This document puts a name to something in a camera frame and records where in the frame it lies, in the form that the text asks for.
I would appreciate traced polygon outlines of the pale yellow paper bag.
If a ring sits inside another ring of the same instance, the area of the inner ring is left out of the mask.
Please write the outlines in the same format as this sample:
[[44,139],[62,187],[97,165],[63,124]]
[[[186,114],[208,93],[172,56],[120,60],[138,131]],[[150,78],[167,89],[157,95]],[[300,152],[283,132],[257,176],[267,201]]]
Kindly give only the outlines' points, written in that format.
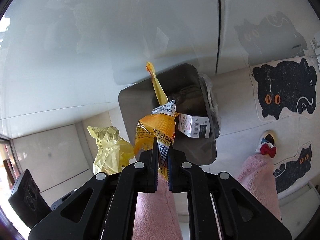
[[94,175],[99,172],[107,175],[119,173],[135,157],[133,146],[120,136],[116,127],[88,126],[87,130],[98,148],[93,162]]

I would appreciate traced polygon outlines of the orange yellow snack wrapper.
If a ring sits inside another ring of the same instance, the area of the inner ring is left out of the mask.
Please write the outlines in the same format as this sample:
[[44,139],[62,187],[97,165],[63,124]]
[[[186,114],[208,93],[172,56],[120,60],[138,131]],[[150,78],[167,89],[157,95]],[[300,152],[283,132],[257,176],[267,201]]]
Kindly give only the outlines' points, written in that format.
[[150,115],[146,115],[138,121],[135,133],[134,152],[150,150],[153,146],[153,140],[157,140],[159,149],[158,170],[166,179],[169,179],[169,168],[167,155],[170,145],[175,140],[175,119],[178,116],[176,111],[176,101],[169,101],[159,80],[157,79],[154,66],[151,62],[146,63],[146,70],[151,76],[151,82],[159,106],[154,108]]

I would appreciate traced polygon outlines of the grey square trash bin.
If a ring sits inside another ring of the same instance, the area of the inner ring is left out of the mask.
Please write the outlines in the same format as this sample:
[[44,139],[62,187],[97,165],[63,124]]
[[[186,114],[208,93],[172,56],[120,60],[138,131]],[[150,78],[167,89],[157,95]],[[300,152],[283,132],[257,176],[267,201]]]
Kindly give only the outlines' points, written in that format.
[[214,97],[205,75],[191,64],[181,64],[156,74],[119,93],[120,111],[135,153],[147,150],[157,139],[167,155],[170,145],[185,153],[187,161],[209,165],[217,157],[220,134]]

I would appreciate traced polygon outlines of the right pink fleece leg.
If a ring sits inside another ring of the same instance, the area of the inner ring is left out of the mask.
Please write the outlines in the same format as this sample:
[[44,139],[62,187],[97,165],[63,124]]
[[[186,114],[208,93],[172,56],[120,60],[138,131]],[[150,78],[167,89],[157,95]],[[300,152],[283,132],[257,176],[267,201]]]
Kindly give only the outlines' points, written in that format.
[[254,154],[248,157],[236,179],[281,222],[273,162],[269,155]]

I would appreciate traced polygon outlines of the small black cat mat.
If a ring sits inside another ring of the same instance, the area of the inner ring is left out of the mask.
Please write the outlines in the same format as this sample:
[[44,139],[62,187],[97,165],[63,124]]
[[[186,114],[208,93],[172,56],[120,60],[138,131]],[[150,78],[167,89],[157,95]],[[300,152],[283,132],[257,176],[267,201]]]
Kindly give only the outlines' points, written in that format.
[[281,163],[273,172],[277,194],[284,192],[298,179],[305,176],[311,169],[311,161],[312,143],[308,143],[302,146],[295,159]]

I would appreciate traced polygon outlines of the white medicine box in bin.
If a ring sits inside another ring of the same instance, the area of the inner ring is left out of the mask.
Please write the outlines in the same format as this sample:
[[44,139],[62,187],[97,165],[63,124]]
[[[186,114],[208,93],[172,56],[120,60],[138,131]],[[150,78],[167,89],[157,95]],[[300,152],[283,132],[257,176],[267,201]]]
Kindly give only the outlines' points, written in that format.
[[208,117],[180,114],[178,130],[189,138],[209,138],[210,122]]

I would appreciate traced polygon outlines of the large black cat mat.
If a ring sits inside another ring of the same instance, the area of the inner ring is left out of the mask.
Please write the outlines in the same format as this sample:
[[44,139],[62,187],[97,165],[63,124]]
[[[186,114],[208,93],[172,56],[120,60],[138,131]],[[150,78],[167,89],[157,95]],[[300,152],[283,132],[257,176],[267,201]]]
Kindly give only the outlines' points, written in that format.
[[260,119],[311,116],[317,106],[317,72],[305,57],[255,66],[251,70]]

